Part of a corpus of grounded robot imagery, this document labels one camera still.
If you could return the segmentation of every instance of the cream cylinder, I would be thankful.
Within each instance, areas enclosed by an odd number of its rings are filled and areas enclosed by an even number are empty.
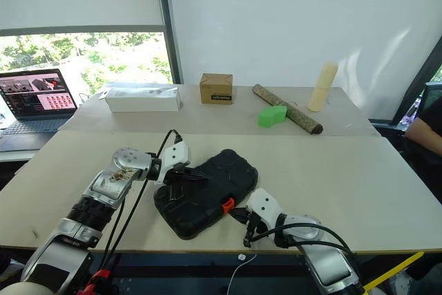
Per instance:
[[[315,89],[311,94],[309,110],[319,112],[323,109],[325,100],[332,86],[336,72],[338,71],[338,64],[336,62],[327,62],[320,72],[319,79],[316,82]]]

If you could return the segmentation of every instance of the tabletop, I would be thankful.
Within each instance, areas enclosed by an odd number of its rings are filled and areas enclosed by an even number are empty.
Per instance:
[[[116,149],[157,151],[163,137],[164,133],[58,132],[1,192],[0,243],[43,244]],[[265,188],[285,213],[316,217],[354,251],[442,248],[442,206],[383,137],[184,134],[183,139],[191,148],[193,166],[222,149],[235,150],[257,168],[257,187]],[[127,207],[141,184],[134,182]],[[179,239],[157,212],[154,190],[150,183],[119,250],[246,251],[246,229],[230,216],[193,240]],[[111,228],[105,228],[96,249],[105,247]],[[251,250],[286,251],[268,238]]]
[[[121,82],[114,85],[127,86]],[[106,101],[95,95],[81,105],[61,130],[163,132],[175,128],[192,134],[310,135],[289,119],[270,129],[259,127],[260,111],[270,105],[253,94],[249,86],[233,87],[232,105],[201,104],[199,86],[179,85],[179,90],[182,100],[179,112],[112,113]],[[321,135],[380,136],[341,88],[330,89],[324,109],[317,113],[307,108],[313,88],[269,90],[321,123],[324,127]]]

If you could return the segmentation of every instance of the white box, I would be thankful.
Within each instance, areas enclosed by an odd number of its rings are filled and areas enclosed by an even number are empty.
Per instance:
[[[179,111],[177,86],[111,88],[104,97],[112,112]]]

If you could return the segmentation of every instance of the laptop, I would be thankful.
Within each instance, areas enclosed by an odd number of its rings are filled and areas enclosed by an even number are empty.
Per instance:
[[[59,69],[0,74],[0,95],[17,119],[0,151],[39,150],[77,110]]]

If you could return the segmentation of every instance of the yellow strap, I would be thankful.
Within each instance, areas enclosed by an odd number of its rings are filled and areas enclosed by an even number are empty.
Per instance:
[[[423,256],[423,251],[416,252],[413,256],[405,259],[401,264],[393,267],[388,272],[385,272],[382,276],[379,276],[378,278],[374,279],[372,282],[366,284],[364,286],[364,289],[365,289],[364,295],[367,295],[368,294],[367,292],[369,290],[375,288],[377,285],[379,285],[380,283],[383,283],[385,280],[390,279],[393,275],[395,275],[396,273],[402,271],[408,265],[413,263],[415,260],[418,260],[422,256]]]

